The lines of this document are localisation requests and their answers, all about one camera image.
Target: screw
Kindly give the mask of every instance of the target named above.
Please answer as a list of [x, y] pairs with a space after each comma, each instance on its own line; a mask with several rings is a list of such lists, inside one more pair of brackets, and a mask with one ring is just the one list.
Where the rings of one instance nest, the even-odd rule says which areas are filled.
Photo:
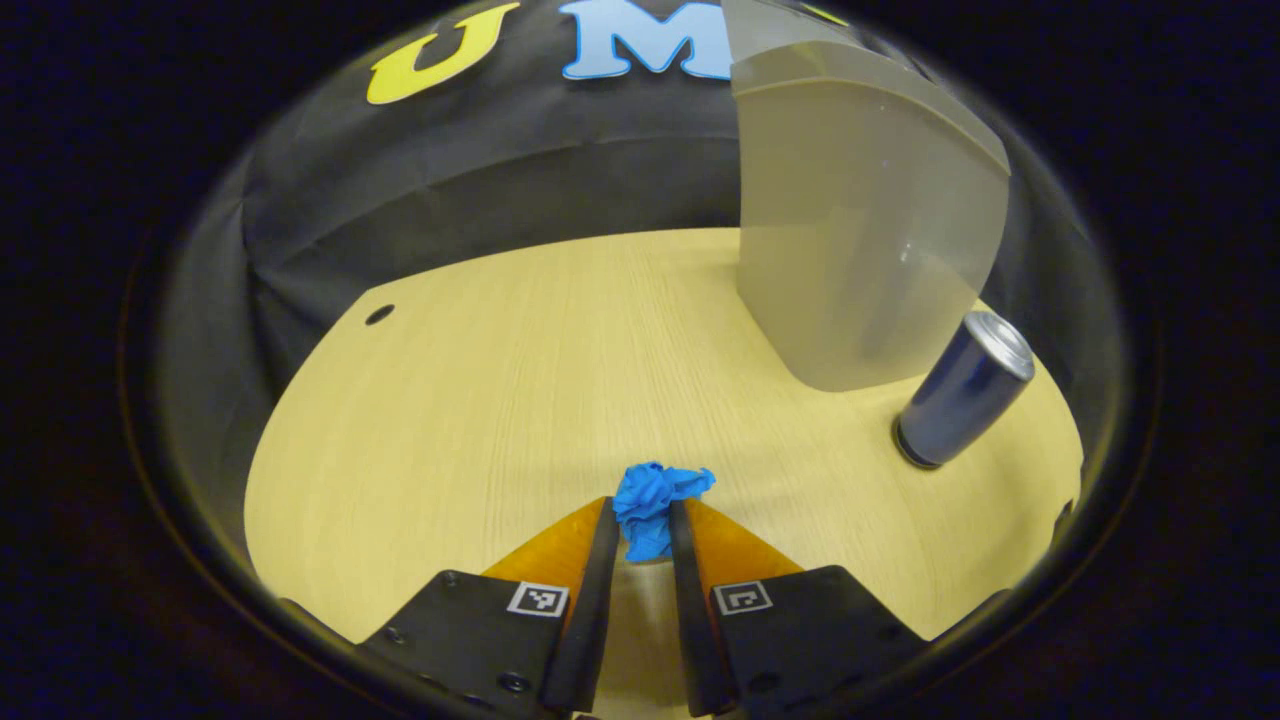
[[532, 685], [529, 680], [515, 673], [503, 673], [502, 675], [498, 675], [498, 687], [507, 692], [522, 693]]

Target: gray container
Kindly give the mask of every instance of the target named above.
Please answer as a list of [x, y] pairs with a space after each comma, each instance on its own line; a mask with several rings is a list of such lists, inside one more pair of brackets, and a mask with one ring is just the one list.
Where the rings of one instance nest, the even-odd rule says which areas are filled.
[[847, 391], [929, 369], [995, 263], [1009, 159], [900, 63], [809, 41], [732, 67], [739, 293], [796, 378]]

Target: light blue letter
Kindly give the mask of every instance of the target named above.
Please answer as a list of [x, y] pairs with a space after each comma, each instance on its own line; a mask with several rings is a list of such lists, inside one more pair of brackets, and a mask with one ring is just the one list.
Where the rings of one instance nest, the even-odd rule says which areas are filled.
[[718, 5], [689, 3], [666, 22], [658, 22], [628, 0], [580, 0], [561, 12], [577, 18], [577, 59], [564, 65], [564, 77], [588, 79], [617, 77], [631, 69], [618, 58], [614, 40], [652, 72], [671, 67], [686, 42], [692, 45], [689, 59], [680, 64], [696, 77], [728, 79], [732, 59], [724, 13]]

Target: blue can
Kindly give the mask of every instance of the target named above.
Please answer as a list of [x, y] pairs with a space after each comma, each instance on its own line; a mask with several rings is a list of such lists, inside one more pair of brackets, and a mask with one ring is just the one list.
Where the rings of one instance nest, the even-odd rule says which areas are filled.
[[893, 427], [911, 462], [937, 468], [969, 447], [1036, 375], [1032, 348], [993, 313], [969, 313]]

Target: blue crumpled cloth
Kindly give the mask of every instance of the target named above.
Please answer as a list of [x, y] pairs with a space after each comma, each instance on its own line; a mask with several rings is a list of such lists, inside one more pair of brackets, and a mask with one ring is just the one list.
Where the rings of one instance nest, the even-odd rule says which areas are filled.
[[716, 475], [707, 468], [694, 471], [663, 468], [658, 462], [627, 468], [613, 496], [613, 511], [622, 525], [622, 537], [630, 543], [627, 560], [644, 562], [671, 557], [668, 516], [672, 501], [701, 497], [714, 483]]

